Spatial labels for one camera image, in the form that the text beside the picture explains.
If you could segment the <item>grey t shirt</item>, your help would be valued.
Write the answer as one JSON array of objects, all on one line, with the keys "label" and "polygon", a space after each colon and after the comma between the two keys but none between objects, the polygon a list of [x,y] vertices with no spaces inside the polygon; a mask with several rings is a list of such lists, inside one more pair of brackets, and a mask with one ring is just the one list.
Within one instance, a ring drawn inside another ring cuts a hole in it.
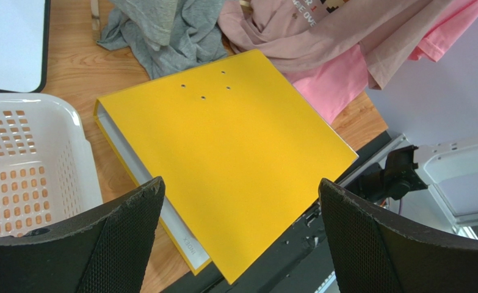
[{"label": "grey t shirt", "polygon": [[227,57],[217,19],[223,1],[113,1],[98,44],[130,48],[150,79]]}]

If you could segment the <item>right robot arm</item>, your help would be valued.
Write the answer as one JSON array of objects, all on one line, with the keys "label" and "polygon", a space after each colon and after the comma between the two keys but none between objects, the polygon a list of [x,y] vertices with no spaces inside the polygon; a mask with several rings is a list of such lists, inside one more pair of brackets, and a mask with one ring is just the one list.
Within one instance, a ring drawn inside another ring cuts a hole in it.
[{"label": "right robot arm", "polygon": [[421,146],[400,136],[375,154],[373,160],[351,183],[360,197],[371,202],[401,200],[409,192],[428,190],[455,225],[478,226],[478,211],[457,214],[447,193],[439,187],[449,179],[478,175],[478,136]]}]

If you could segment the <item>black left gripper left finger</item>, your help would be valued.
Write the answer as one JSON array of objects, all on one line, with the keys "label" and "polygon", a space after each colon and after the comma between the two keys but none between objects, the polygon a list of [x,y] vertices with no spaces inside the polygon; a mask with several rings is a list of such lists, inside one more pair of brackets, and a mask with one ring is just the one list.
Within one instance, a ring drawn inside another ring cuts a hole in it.
[{"label": "black left gripper left finger", "polygon": [[0,292],[139,292],[165,197],[161,177],[21,237],[0,237]]}]

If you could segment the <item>dusty pink printed t shirt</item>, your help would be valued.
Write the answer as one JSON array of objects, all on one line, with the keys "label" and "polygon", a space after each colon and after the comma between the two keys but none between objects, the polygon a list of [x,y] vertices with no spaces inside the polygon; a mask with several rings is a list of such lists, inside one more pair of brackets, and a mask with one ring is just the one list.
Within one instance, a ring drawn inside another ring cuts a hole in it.
[{"label": "dusty pink printed t shirt", "polygon": [[225,1],[218,25],[236,52],[261,51],[282,72],[306,71],[359,46],[369,86],[383,89],[450,1]]}]

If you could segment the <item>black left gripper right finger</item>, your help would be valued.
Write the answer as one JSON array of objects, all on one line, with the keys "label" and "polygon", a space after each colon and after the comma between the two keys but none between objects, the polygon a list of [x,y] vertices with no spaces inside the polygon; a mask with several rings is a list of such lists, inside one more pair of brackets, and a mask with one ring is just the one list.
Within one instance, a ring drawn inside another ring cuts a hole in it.
[{"label": "black left gripper right finger", "polygon": [[478,292],[478,240],[402,217],[328,179],[319,198],[341,292]]}]

